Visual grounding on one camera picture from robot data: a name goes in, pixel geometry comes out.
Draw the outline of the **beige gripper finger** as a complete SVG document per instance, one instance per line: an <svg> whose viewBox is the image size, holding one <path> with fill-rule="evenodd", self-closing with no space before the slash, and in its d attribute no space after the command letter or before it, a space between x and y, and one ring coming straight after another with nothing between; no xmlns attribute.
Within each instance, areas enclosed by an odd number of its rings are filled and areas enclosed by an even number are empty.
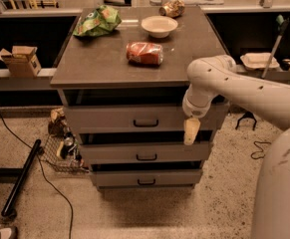
<svg viewBox="0 0 290 239"><path fill-rule="evenodd" d="M184 128L183 143L185 145L192 145L200 129L199 119L195 118L186 119L184 121L183 128Z"/></svg>

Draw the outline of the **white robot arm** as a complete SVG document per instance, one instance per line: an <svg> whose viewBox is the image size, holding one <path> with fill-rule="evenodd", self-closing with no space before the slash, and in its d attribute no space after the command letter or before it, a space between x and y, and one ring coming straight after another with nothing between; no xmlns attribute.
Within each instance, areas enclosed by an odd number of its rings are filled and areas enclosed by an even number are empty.
<svg viewBox="0 0 290 239"><path fill-rule="evenodd" d="M227 55L200 58L186 70L189 87L182 108L189 118L203 118L217 96L258 115L281 130L290 129L290 85L235 73Z"/></svg>

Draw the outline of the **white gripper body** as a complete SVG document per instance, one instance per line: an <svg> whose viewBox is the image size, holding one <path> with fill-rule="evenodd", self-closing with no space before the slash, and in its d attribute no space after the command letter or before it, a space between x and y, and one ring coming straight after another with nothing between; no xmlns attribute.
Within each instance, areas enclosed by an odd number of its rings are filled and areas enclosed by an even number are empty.
<svg viewBox="0 0 290 239"><path fill-rule="evenodd" d="M216 93L190 86L183 97L182 109L189 118L201 119L209 111Z"/></svg>

